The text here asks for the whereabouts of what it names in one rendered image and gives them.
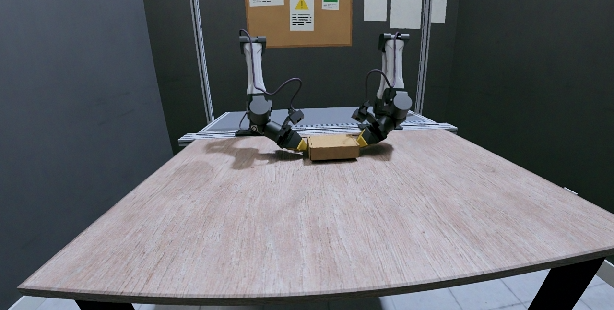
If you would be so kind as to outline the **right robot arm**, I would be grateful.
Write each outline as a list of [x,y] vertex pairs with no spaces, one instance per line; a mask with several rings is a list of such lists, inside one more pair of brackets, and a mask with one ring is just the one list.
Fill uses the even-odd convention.
[[[239,39],[241,55],[244,54],[248,66],[248,101],[246,101],[246,106],[247,118],[250,122],[248,127],[251,130],[238,130],[235,136],[264,136],[264,131],[271,121],[269,116],[272,112],[272,101],[268,99],[267,94],[255,89],[254,83],[257,87],[266,91],[262,79],[261,61],[262,55],[265,54],[267,38],[265,36],[251,37],[252,43],[248,41],[247,36],[240,36]],[[297,111],[288,108],[288,113],[289,116],[284,120],[284,125],[288,124],[289,121],[296,125],[304,119],[304,113],[300,109]]]

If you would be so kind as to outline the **grey aluminium crossbar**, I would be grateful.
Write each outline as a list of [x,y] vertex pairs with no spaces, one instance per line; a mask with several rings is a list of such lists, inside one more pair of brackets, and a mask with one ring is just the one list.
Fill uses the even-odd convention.
[[[445,129],[451,133],[457,134],[458,128],[448,123],[439,123],[439,125],[425,125],[425,126],[402,126],[403,130],[426,130],[426,129]],[[297,131],[298,134],[323,134],[323,133],[345,133],[362,131],[359,128],[351,129],[329,129],[329,130],[305,130]],[[235,133],[229,134],[208,134],[208,135],[196,135],[196,133],[186,134],[181,139],[178,139],[178,146],[187,146],[195,139],[223,139],[223,138],[235,138],[235,137],[256,137],[256,136],[235,136]]]

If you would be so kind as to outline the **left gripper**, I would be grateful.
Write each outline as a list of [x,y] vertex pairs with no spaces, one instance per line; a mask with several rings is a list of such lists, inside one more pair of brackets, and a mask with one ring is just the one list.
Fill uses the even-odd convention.
[[388,116],[382,116],[381,119],[376,119],[373,123],[368,124],[357,137],[356,141],[360,144],[360,148],[385,140],[390,131],[394,129],[393,122]]

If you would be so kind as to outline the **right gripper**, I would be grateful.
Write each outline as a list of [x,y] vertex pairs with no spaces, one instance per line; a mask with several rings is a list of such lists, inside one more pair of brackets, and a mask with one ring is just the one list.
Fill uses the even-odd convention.
[[286,148],[287,150],[294,151],[306,151],[308,149],[305,140],[301,138],[297,131],[291,129],[290,124],[280,125],[271,120],[264,132],[264,136],[275,141],[282,149]]

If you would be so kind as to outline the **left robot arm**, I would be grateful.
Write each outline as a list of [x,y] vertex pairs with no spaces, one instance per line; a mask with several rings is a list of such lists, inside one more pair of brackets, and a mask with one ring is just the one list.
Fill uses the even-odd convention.
[[395,35],[391,33],[381,33],[378,50],[382,51],[382,72],[386,75],[390,85],[393,85],[393,80],[396,79],[395,86],[390,88],[384,76],[381,75],[381,84],[372,110],[375,116],[367,111],[370,107],[370,100],[368,100],[364,102],[361,109],[353,112],[351,118],[360,123],[368,120],[372,124],[374,120],[388,116],[393,122],[393,130],[403,130],[400,124],[406,120],[406,115],[412,107],[412,99],[405,91],[402,80],[402,50],[409,41],[409,34],[400,33],[396,37],[397,40],[394,40],[394,37]]

